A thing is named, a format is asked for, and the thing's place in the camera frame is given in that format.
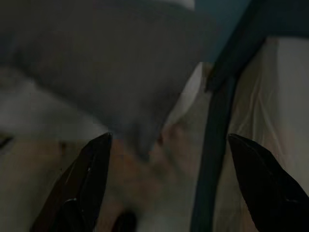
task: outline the white sheet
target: white sheet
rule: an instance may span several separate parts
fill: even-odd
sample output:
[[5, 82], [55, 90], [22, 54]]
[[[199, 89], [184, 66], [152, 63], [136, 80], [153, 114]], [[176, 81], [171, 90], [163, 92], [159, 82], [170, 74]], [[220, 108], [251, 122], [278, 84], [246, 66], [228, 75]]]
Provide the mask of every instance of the white sheet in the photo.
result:
[[[238, 83], [229, 133], [257, 141], [309, 195], [309, 41], [270, 38]], [[257, 231], [238, 187], [227, 145], [217, 187], [214, 231]]]

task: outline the fabric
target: fabric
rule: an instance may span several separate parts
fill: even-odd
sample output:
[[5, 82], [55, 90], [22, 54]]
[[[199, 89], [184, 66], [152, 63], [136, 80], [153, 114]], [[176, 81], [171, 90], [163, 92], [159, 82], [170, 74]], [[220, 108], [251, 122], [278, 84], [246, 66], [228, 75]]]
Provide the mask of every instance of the fabric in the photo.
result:
[[210, 45], [210, 23], [151, 1], [27, 7], [13, 33], [14, 65], [146, 155]]
[[[270, 38], [239, 80], [229, 133], [258, 142], [309, 194], [309, 41]], [[255, 232], [229, 145], [217, 187], [214, 231]]]

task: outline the gray pillow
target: gray pillow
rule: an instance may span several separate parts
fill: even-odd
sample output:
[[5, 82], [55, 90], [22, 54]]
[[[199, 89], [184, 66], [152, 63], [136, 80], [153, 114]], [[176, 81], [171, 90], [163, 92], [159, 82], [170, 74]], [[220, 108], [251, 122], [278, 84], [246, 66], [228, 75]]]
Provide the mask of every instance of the gray pillow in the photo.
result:
[[7, 31], [11, 63], [145, 159], [214, 34], [189, 10], [140, 0], [34, 3]]

